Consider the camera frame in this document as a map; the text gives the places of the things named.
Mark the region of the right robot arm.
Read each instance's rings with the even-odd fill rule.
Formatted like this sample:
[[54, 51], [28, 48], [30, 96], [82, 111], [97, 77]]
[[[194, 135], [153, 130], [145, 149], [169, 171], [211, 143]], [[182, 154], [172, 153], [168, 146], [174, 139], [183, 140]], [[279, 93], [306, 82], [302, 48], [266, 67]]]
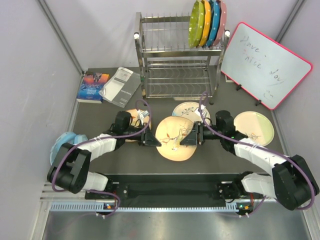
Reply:
[[286, 156], [255, 143], [236, 130], [234, 119], [226, 110], [215, 114], [215, 124], [196, 121], [192, 130], [180, 141], [183, 146], [198, 146], [207, 140], [218, 140], [224, 150], [245, 159], [264, 170], [261, 175], [251, 171], [240, 174], [233, 181], [233, 192], [239, 198], [250, 193], [276, 199], [288, 210], [303, 210], [306, 202], [310, 208], [320, 188], [300, 155]]

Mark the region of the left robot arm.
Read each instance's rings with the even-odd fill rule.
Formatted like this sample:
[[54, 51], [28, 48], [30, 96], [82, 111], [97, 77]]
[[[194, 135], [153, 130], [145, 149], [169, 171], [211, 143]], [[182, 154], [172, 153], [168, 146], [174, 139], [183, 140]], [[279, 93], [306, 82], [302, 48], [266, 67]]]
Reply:
[[120, 111], [110, 129], [97, 137], [76, 145], [63, 143], [50, 167], [47, 180], [53, 187], [73, 194], [84, 191], [96, 191], [102, 198], [109, 198], [114, 187], [107, 176], [90, 172], [90, 163], [98, 157], [119, 149], [126, 140], [137, 141], [140, 146], [160, 147], [147, 124], [131, 125], [132, 116]]

